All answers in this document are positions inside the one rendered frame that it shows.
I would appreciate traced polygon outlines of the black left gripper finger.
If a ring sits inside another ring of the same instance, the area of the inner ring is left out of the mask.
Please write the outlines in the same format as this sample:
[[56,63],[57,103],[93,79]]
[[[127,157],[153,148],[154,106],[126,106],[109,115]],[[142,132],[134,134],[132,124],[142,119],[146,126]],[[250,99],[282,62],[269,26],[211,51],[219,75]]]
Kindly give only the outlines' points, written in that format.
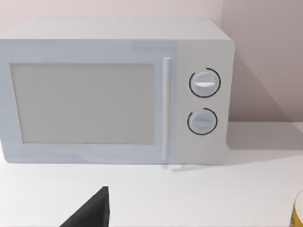
[[109,227],[109,187],[102,187],[59,227]]

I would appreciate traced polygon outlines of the pale microwave door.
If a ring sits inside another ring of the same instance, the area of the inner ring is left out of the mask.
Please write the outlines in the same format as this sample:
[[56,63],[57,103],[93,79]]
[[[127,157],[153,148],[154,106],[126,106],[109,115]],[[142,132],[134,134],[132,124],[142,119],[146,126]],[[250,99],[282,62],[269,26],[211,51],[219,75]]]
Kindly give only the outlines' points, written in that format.
[[171,58],[170,148],[176,42],[1,39],[0,142],[5,160],[162,164],[165,57]]

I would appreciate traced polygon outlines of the small pale microwave knob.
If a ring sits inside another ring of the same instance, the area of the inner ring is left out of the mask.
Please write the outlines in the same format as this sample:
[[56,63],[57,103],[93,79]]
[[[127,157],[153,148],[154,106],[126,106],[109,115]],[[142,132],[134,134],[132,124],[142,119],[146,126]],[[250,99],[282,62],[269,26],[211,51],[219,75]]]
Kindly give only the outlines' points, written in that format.
[[195,133],[205,134],[213,129],[215,121],[215,116],[211,112],[201,110],[193,112],[189,120],[189,125]]

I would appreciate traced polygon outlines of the large pale microwave knob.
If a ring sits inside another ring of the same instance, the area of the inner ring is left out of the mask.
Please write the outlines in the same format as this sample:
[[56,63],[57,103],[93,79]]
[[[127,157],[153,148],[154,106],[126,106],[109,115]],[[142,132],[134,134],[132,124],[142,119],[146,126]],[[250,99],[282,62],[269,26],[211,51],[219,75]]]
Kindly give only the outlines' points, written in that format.
[[218,77],[212,71],[196,73],[191,79],[191,88],[193,92],[201,97],[212,95],[218,87]]

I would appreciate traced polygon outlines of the pale microwave oven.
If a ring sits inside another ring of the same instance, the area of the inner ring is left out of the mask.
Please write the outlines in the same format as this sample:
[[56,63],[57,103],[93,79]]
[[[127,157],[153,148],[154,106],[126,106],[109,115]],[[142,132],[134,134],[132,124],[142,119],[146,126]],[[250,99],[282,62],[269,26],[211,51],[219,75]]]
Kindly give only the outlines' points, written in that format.
[[[174,134],[168,164],[220,165],[227,148],[234,41],[214,22],[176,18],[46,18],[0,33],[1,39],[164,40],[178,45],[175,84]],[[219,80],[210,96],[196,95],[191,79],[196,73],[214,72]],[[193,112],[207,110],[215,126],[195,133]]]

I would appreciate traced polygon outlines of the yellow and white cup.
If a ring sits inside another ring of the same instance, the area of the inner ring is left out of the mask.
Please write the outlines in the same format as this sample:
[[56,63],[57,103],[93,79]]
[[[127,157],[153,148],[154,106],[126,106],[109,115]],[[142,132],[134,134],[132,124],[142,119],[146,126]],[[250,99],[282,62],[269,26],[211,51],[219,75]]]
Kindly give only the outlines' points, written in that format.
[[303,190],[294,200],[289,227],[303,227]]

